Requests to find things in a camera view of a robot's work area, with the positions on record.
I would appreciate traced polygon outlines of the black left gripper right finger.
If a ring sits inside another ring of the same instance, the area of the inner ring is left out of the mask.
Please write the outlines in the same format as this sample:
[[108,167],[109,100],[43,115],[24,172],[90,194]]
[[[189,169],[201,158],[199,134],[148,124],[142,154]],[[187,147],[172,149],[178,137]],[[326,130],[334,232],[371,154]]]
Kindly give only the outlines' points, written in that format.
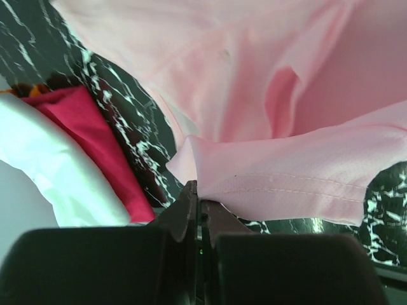
[[258,234],[203,200],[206,304],[385,304],[365,251],[344,234]]

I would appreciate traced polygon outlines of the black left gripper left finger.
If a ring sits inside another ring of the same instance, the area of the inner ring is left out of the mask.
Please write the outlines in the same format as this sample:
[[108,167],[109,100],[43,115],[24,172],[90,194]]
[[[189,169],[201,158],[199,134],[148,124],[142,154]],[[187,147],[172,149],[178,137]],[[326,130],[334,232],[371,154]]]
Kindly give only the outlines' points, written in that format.
[[145,226],[35,229],[1,266],[2,304],[196,304],[197,184]]

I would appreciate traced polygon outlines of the pink t shirt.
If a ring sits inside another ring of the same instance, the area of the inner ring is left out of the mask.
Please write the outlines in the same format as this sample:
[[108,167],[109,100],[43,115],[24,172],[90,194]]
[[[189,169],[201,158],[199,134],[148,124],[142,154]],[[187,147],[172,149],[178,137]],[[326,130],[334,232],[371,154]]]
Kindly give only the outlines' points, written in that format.
[[53,1],[157,103],[198,197],[359,226],[406,159],[405,1]]

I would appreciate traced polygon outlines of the white folded t shirt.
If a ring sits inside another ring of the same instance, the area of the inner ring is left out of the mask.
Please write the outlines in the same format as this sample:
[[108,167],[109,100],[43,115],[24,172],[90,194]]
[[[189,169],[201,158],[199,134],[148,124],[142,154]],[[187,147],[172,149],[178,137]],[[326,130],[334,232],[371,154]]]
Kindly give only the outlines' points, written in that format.
[[1,161],[33,181],[60,227],[130,222],[110,183],[79,144],[12,93],[1,94]]

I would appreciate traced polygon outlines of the magenta folded t shirt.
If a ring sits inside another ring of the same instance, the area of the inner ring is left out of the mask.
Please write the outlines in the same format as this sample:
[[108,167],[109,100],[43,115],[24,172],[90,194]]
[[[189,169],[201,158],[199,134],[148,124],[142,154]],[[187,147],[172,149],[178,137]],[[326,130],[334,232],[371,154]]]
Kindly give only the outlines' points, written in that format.
[[99,167],[132,222],[151,222],[155,214],[112,130],[84,86],[22,99],[69,134]]

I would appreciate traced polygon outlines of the orange folded t shirt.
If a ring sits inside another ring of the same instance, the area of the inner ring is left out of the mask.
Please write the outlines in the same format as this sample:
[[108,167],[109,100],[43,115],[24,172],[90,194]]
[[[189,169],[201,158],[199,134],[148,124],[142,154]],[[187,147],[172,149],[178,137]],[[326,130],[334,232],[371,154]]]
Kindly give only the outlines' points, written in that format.
[[26,83],[19,83],[12,85],[10,89],[1,90],[1,93],[10,93],[16,97],[37,97],[48,93],[50,90],[44,84],[30,85]]

